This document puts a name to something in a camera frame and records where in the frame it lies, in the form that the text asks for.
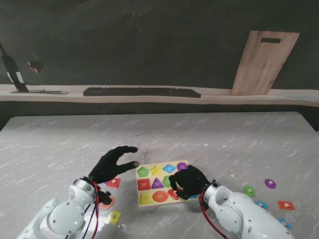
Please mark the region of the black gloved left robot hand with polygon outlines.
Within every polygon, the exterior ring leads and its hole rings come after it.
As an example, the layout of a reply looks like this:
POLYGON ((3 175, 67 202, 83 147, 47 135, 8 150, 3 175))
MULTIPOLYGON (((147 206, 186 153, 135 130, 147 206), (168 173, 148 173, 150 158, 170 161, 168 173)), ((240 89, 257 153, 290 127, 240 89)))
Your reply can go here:
POLYGON ((102 156, 96 166, 90 172, 88 178, 96 184, 105 183, 113 180, 120 174, 139 167, 137 161, 131 161, 118 165, 117 161, 125 153, 136 153, 138 148, 133 146, 119 146, 108 151, 102 156))

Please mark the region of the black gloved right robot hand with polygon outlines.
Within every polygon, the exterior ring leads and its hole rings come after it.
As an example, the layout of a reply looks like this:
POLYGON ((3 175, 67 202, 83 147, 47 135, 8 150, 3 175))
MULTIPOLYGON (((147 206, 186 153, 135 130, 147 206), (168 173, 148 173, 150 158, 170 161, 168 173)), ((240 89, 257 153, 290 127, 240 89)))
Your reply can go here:
POLYGON ((203 189, 210 184, 204 174, 192 165, 170 175, 169 182, 175 194, 184 200, 201 194, 203 189))

